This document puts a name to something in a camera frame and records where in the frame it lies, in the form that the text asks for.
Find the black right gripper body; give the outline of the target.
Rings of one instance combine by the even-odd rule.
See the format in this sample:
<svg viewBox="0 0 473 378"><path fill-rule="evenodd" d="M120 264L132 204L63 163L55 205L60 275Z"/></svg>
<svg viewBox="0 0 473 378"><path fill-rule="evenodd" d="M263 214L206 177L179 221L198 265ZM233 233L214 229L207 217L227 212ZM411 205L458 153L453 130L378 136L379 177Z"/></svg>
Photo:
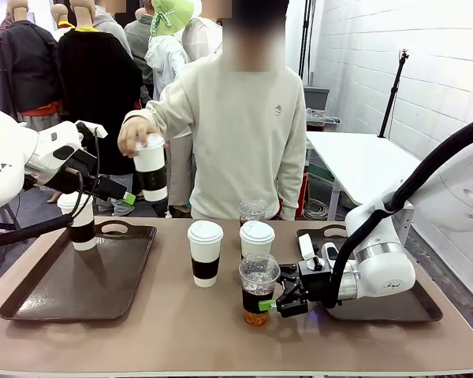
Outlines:
<svg viewBox="0 0 473 378"><path fill-rule="evenodd" d="M331 270L324 258L311 258L299 262L300 280L310 302L322 302L330 286Z"/></svg>

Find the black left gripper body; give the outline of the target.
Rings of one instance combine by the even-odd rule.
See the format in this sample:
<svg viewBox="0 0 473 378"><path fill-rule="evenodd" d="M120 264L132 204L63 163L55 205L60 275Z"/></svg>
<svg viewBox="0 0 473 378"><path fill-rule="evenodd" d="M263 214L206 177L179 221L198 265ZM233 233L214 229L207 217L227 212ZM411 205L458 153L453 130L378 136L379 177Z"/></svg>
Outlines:
<svg viewBox="0 0 473 378"><path fill-rule="evenodd" d="M86 195L105 196L99 187L100 179L96 177L96 157L85 150L77 150L69 157L44 186L62 194L78 192L80 189L78 173L82 175L83 192Z"/></svg>

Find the person's right hand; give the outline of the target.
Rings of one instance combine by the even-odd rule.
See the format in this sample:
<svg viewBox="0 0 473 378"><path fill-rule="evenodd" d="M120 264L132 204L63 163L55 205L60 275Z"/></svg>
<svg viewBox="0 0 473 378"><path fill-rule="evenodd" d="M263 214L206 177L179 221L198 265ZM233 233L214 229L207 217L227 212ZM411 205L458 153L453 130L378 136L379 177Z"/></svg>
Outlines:
<svg viewBox="0 0 473 378"><path fill-rule="evenodd" d="M159 135L163 137L160 129L149 120L143 117L130 117L121 126L117 138L118 148L123 156L134 158L137 152L137 144L143 148L148 146L149 135Z"/></svg>

